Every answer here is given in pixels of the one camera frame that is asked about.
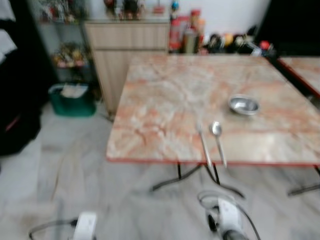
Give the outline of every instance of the table base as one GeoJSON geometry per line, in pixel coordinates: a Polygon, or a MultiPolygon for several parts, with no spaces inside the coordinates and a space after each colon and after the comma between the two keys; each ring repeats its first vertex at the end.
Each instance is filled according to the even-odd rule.
{"type": "MultiPolygon", "coordinates": [[[[316,172],[319,174],[319,177],[320,177],[319,168],[317,166],[315,166],[314,169],[316,170],[316,172]]],[[[307,186],[307,187],[302,187],[302,188],[299,188],[299,189],[293,189],[293,190],[288,192],[288,196],[292,197],[292,196],[304,194],[304,193],[315,191],[315,190],[320,190],[320,184],[315,184],[315,185],[311,185],[311,186],[307,186]]]]}
{"type": "MultiPolygon", "coordinates": [[[[157,185],[154,185],[152,188],[151,188],[151,191],[154,192],[166,185],[169,185],[169,184],[173,184],[173,183],[177,183],[177,182],[180,182],[188,177],[190,177],[192,174],[194,174],[196,171],[198,171],[201,167],[203,166],[203,164],[198,164],[196,167],[194,167],[193,169],[191,169],[190,171],[186,172],[185,174],[181,174],[181,166],[180,166],[180,163],[177,164],[177,170],[178,170],[178,177],[177,178],[174,178],[174,179],[171,179],[171,180],[167,180],[167,181],[163,181],[163,182],[160,182],[158,183],[157,185]]],[[[212,175],[209,167],[207,164],[204,165],[205,168],[206,168],[206,171],[207,173],[209,174],[210,178],[212,179],[212,181],[219,185],[221,188],[223,189],[226,189],[228,191],[231,191],[233,192],[234,194],[240,196],[241,198],[245,199],[245,196],[240,192],[238,191],[237,189],[231,187],[231,186],[227,186],[227,185],[224,185],[224,184],[221,184],[220,183],[220,179],[219,179],[219,175],[218,175],[218,171],[217,171],[217,168],[216,168],[216,165],[213,164],[213,170],[214,170],[214,175],[215,177],[212,175]]]]}

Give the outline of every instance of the green bin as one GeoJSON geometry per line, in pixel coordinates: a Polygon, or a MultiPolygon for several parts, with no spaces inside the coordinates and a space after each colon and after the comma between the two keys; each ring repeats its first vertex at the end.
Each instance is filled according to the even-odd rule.
{"type": "Polygon", "coordinates": [[[80,87],[87,87],[87,90],[77,98],[61,95],[61,91],[64,89],[65,85],[65,83],[58,83],[48,90],[50,101],[54,112],[57,115],[67,117],[89,117],[95,114],[96,105],[94,97],[89,91],[89,86],[87,84],[67,84],[68,86],[77,85],[80,87]]]}

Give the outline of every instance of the metal bowl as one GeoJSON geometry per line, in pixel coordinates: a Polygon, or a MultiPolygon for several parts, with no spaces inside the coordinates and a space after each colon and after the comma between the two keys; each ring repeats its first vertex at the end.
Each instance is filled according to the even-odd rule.
{"type": "Polygon", "coordinates": [[[260,106],[257,100],[246,95],[234,95],[229,99],[229,107],[238,114],[255,115],[260,106]]]}

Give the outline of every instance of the cable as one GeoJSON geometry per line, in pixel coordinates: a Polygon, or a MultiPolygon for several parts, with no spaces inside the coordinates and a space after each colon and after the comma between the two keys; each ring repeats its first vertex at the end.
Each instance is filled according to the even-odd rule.
{"type": "Polygon", "coordinates": [[[48,223],[45,223],[45,224],[42,224],[42,225],[39,225],[39,226],[36,226],[36,227],[32,228],[29,231],[29,239],[30,240],[35,240],[33,238],[33,234],[38,232],[38,231],[41,231],[43,229],[46,229],[46,228],[49,228],[49,227],[53,227],[53,226],[60,226],[60,225],[70,225],[71,227],[75,228],[77,226],[77,223],[78,223],[78,218],[73,218],[73,219],[70,219],[70,220],[50,221],[48,223]]]}
{"type": "Polygon", "coordinates": [[[227,196],[227,195],[225,195],[223,193],[217,192],[217,191],[202,191],[197,195],[197,199],[198,199],[200,205],[206,210],[212,210],[212,206],[207,206],[203,202],[204,198],[207,198],[207,197],[215,197],[217,199],[218,198],[222,198],[225,201],[235,205],[240,210],[240,212],[243,213],[243,215],[245,215],[245,217],[250,222],[257,240],[261,240],[260,235],[259,235],[259,233],[258,233],[258,231],[256,229],[255,224],[253,223],[253,221],[251,220],[249,215],[246,213],[246,211],[234,199],[232,199],[231,197],[229,197],[229,196],[227,196]]]}

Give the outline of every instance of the table top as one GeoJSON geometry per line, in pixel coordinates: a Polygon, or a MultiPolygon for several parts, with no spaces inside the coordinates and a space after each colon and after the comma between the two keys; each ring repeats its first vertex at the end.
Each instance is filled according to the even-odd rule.
{"type": "Polygon", "coordinates": [[[219,121],[229,165],[320,163],[320,114],[262,57],[139,56],[128,70],[106,158],[114,162],[221,164],[209,124],[219,121]],[[241,116],[228,99],[245,94],[260,112],[241,116]]]}
{"type": "Polygon", "coordinates": [[[280,60],[320,97],[320,57],[281,57],[280,60]]]}

